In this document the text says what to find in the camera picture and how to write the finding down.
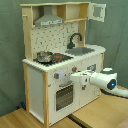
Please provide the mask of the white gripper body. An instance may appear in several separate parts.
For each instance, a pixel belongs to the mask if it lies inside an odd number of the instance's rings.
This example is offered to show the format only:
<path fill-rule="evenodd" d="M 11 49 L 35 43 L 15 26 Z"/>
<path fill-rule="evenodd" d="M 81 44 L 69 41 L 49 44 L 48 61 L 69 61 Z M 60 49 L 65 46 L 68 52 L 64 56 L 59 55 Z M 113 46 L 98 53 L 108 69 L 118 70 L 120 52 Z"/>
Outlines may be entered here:
<path fill-rule="evenodd" d="M 78 72 L 70 75 L 70 80 L 81 85 L 86 85 L 89 82 L 90 74 L 88 72 Z"/>

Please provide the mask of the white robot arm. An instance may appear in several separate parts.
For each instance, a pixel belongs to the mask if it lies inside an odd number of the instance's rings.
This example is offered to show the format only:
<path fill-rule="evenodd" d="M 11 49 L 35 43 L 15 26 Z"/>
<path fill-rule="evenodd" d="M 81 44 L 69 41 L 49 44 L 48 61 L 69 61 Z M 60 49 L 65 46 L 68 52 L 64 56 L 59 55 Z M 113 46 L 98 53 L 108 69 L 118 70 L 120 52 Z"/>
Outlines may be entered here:
<path fill-rule="evenodd" d="M 99 87 L 104 94 L 128 99 L 128 90 L 117 87 L 117 74 L 112 68 L 105 68 L 101 72 L 84 70 L 71 74 L 70 80 L 81 85 L 94 85 Z"/>

